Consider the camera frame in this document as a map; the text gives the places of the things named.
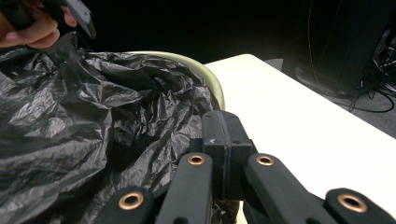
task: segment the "crumpled plastic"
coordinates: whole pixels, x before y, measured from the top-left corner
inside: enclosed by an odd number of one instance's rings
[[[115,191],[159,189],[219,109],[181,63],[79,44],[0,55],[0,223],[93,223]]]

